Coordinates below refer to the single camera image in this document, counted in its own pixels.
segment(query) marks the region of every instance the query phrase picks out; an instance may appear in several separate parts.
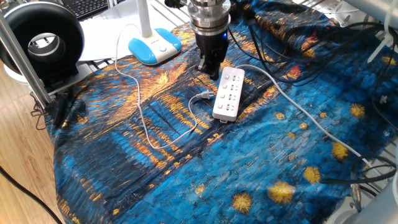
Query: cloth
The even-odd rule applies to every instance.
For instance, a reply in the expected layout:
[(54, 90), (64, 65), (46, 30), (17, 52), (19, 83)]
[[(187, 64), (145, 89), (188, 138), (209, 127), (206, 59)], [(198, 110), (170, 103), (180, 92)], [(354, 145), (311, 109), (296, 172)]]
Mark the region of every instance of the cloth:
[[(262, 39), (286, 55), (333, 30), (333, 19), (290, 1), (243, 2), (253, 9)], [(256, 50), (242, 20), (231, 25), (242, 48)], [(306, 53), (320, 58), (358, 30), (344, 31)], [(161, 146), (193, 126), (188, 101), (205, 90), (217, 92), (220, 81), (195, 69), (199, 49), (191, 28), (173, 30), (180, 54), (148, 67), (134, 57), (119, 69), (138, 79), (151, 141)], [(273, 65), (286, 80), (319, 77), (304, 86), (280, 83), (326, 130), (361, 154), (379, 153), (394, 135), (373, 110), (371, 93), (390, 57), (386, 47), (368, 65), (379, 41), (365, 33), (327, 65), (288, 62)], [(265, 48), (267, 60), (283, 60)], [(397, 55), (386, 74), (397, 72)], [(261, 64), (231, 41), (223, 67)], [(398, 79), (376, 93), (376, 104), (393, 123)], [(167, 149), (152, 149), (137, 109), (133, 79), (114, 65), (88, 77), (48, 105), (47, 131), (55, 146), (58, 207), (67, 223), (321, 223), (350, 193), (348, 185), (323, 185), (321, 177), (349, 179), (357, 157), (331, 141), (295, 106), (279, 95), (269, 79), (246, 70), (236, 122), (221, 124), (211, 113), (214, 100), (195, 100), (198, 127)]]

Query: lamp base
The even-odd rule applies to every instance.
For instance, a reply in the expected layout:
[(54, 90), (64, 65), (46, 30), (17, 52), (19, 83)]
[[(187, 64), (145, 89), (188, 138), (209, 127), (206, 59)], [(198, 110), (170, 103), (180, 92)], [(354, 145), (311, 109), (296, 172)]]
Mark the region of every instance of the lamp base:
[(133, 38), (129, 50), (144, 65), (157, 65), (181, 51), (181, 41), (166, 29), (154, 29), (149, 37)]

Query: metal pole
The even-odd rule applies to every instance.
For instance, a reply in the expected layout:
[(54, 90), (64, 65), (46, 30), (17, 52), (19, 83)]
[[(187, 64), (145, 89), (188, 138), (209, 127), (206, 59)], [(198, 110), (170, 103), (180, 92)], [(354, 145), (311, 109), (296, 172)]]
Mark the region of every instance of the metal pole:
[(40, 81), (32, 64), (26, 57), (21, 45), (19, 45), (17, 38), (12, 32), (3, 14), (0, 13), (0, 40), (6, 48), (8, 54), (11, 56), (19, 71), (26, 78), (29, 86), (35, 94), (37, 100), (43, 108), (51, 102), (49, 94), (45, 91), (43, 83)]

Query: black keyboard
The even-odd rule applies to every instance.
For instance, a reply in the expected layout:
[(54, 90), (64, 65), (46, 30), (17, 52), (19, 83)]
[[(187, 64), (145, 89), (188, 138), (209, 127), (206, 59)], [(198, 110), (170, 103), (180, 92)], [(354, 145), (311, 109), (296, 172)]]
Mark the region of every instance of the black keyboard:
[(62, 2), (79, 21), (95, 16), (108, 9), (107, 0), (63, 0)]

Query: white power strip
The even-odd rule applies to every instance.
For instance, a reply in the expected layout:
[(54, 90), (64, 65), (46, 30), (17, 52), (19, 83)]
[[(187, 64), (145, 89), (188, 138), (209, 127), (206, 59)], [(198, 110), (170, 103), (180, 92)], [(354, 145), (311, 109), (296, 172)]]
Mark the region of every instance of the white power strip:
[(213, 117), (220, 119), (221, 123), (236, 120), (243, 80), (244, 70), (230, 67), (223, 69), (213, 108)]

